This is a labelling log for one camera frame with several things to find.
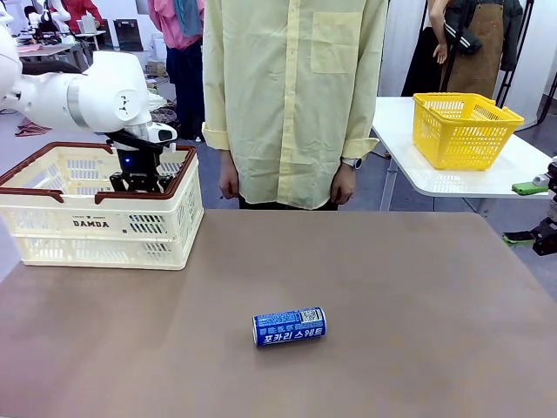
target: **black jacket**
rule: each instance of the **black jacket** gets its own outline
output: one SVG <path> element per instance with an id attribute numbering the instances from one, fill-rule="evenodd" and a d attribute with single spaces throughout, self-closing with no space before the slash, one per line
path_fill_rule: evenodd
<path id="1" fill-rule="evenodd" d="M 470 9 L 462 35 L 465 41 L 460 42 L 459 49 L 465 54 L 473 54 L 481 47 L 481 41 L 468 29 L 472 24 L 476 6 L 480 3 L 503 4 L 505 43 L 503 44 L 501 69 L 503 71 L 513 71 L 517 64 L 520 25 L 524 12 L 519 0 L 453 0 L 445 12 L 446 36 L 450 44 L 454 44 L 456 30 L 459 27 L 460 13 L 464 10 L 466 1 L 470 2 Z"/>

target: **wristwatch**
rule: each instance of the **wristwatch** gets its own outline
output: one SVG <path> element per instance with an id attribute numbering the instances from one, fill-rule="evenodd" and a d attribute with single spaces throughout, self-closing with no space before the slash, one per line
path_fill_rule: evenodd
<path id="1" fill-rule="evenodd" d="M 362 158 L 341 158 L 342 164 L 349 165 L 354 170 L 359 170 L 362 167 Z"/>

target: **white basket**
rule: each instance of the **white basket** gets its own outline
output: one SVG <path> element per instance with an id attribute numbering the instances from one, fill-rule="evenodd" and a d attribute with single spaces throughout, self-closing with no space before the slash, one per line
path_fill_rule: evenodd
<path id="1" fill-rule="evenodd" d="M 180 270 L 203 217 L 194 147 L 161 155 L 166 193 L 112 192 L 108 145 L 53 143 L 0 177 L 0 213 L 24 264 Z"/>

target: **black pants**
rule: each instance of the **black pants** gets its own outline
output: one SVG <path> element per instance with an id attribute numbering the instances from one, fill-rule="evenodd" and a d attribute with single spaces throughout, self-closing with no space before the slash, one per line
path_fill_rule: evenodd
<path id="1" fill-rule="evenodd" d="M 418 38 L 416 51 L 406 76 L 402 97 L 408 98 L 416 93 L 437 93 L 441 87 L 443 66 L 433 57 L 439 44 L 433 28 L 425 28 Z"/>
<path id="2" fill-rule="evenodd" d="M 240 209 L 250 209 L 254 211 L 301 211 L 303 209 L 298 209 L 294 206 L 283 205 L 282 203 L 271 202 L 271 203 L 257 203 L 252 205 L 247 203 L 243 197 L 238 198 Z M 325 211 L 338 211 L 339 205 L 332 203 L 329 200 L 323 206 L 314 209 L 314 211 L 325 212 Z"/>
<path id="3" fill-rule="evenodd" d="M 201 125 L 205 121 L 203 100 L 203 62 L 201 41 L 185 50 L 167 48 L 166 71 L 176 87 L 176 113 L 181 124 L 183 139 L 201 136 Z"/>

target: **brown apron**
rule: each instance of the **brown apron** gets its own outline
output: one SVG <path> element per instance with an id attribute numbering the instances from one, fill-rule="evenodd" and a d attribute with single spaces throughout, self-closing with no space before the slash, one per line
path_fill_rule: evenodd
<path id="1" fill-rule="evenodd" d="M 447 91 L 493 96 L 505 38 L 503 9 L 501 4 L 476 6 L 469 29 L 482 46 L 472 55 L 457 54 Z"/>

